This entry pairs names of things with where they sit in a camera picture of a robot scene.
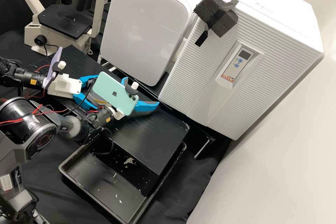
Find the white knob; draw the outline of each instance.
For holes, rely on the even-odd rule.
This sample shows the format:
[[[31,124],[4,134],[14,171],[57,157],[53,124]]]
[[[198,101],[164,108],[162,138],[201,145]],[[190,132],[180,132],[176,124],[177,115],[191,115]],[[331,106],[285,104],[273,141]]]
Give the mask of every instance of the white knob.
[[[137,90],[138,86],[139,86],[138,82],[133,82],[131,88],[134,89],[134,90]]]
[[[60,61],[57,66],[58,66],[59,69],[63,70],[66,65],[67,64],[64,61]]]

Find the black tape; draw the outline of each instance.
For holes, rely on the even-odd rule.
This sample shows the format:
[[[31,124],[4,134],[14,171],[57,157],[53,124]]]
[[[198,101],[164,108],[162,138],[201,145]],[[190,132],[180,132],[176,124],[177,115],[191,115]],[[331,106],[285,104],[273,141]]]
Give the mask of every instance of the black tape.
[[[209,29],[211,29],[215,25],[215,23],[217,23],[224,16],[225,12],[226,11],[222,7],[219,8],[218,11],[216,11],[216,13],[207,22]]]
[[[205,30],[201,36],[198,38],[198,40],[195,42],[195,45],[197,45],[198,47],[200,47],[204,41],[208,38],[208,31]]]

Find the warning label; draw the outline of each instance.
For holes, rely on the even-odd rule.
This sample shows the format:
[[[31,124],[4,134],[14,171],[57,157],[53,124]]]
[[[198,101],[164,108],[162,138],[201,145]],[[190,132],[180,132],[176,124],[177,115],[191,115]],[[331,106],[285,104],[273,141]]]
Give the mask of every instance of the warning label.
[[[228,80],[228,81],[230,81],[230,82],[233,82],[233,81],[234,81],[233,78],[231,78],[230,76],[226,76],[225,74],[222,74],[222,78],[224,78],[224,79],[226,79],[226,80]]]
[[[36,85],[36,83],[37,83],[37,80],[30,79],[30,84],[31,84],[31,85]]]
[[[0,177],[0,186],[3,191],[8,191],[13,188],[12,180],[9,174]]]

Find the black plastic tray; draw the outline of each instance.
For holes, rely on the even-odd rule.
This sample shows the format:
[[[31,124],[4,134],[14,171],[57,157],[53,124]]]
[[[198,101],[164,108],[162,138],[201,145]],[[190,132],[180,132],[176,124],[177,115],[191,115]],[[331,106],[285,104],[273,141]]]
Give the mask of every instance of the black plastic tray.
[[[135,224],[139,220],[186,149],[185,143],[182,142],[167,164],[154,192],[144,197],[141,191],[121,174],[93,156],[90,153],[93,147],[94,144],[82,145],[58,169],[67,179],[123,224]]]

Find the black tablecloth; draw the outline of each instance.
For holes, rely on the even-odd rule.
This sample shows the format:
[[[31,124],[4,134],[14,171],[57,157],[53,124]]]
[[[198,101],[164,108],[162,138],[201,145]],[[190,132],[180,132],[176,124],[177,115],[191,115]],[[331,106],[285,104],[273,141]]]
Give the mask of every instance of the black tablecloth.
[[[0,36],[0,56],[21,60],[26,67],[43,57],[24,45],[23,31],[11,31]],[[15,95],[15,89],[0,86],[0,97]],[[229,141],[216,141],[202,160],[195,160],[188,150],[185,151],[139,223],[185,223],[228,144]],[[115,223],[95,202],[62,180],[58,166],[77,148],[78,145],[71,140],[56,138],[23,166],[26,184],[40,198],[38,211],[51,224]]]

